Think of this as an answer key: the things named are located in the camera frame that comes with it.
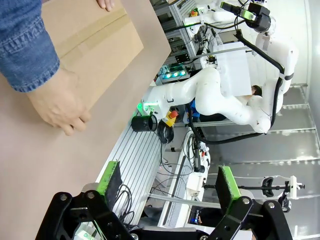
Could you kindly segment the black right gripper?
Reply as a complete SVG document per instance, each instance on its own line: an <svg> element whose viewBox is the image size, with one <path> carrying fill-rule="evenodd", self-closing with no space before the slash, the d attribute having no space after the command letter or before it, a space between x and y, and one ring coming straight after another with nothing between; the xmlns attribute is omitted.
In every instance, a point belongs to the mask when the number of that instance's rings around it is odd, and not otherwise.
<svg viewBox="0 0 320 240"><path fill-rule="evenodd" d="M247 20L247 26L258 33L264 33L271 27L270 10L262 2L251 2L248 9L243 6L235 6L227 2L221 2L221 8L235 16Z"/></svg>

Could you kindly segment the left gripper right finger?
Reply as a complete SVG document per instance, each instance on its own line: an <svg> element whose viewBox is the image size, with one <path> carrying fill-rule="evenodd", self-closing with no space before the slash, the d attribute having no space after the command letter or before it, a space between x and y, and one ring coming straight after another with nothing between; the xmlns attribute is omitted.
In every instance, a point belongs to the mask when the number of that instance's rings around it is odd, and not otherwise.
<svg viewBox="0 0 320 240"><path fill-rule="evenodd" d="M232 240L240 230L251 230L257 240L291 240L292 234L278 201L259 203L242 196L229 166L218 167L215 182L224 213L208 240Z"/></svg>

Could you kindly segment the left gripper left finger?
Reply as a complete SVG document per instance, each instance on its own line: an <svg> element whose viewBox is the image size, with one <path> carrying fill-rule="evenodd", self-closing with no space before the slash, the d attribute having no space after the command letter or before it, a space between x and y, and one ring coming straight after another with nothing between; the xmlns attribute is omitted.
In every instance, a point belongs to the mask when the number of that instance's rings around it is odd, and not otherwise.
<svg viewBox="0 0 320 240"><path fill-rule="evenodd" d="M72 196L56 193L44 215L37 240L72 240L81 223L92 222L104 240L131 240L133 237L113 212L122 184L120 163L109 161L93 189Z"/></svg>

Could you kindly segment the person's right hand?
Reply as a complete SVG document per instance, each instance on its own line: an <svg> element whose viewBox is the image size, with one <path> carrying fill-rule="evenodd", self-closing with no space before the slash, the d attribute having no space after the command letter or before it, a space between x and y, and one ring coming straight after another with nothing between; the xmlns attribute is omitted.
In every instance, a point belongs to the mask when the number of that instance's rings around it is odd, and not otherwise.
<svg viewBox="0 0 320 240"><path fill-rule="evenodd" d="M91 118L78 83L75 73L59 68L47 82L26 94L39 116L67 136L84 131Z"/></svg>

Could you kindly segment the person's left hand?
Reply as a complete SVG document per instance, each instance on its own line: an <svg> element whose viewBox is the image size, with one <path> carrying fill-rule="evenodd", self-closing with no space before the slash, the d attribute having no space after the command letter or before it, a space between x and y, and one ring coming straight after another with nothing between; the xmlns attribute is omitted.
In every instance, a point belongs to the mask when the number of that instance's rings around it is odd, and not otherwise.
<svg viewBox="0 0 320 240"><path fill-rule="evenodd" d="M111 12L112 9L115 7L114 0L96 0L96 2L101 9L105 9L108 12Z"/></svg>

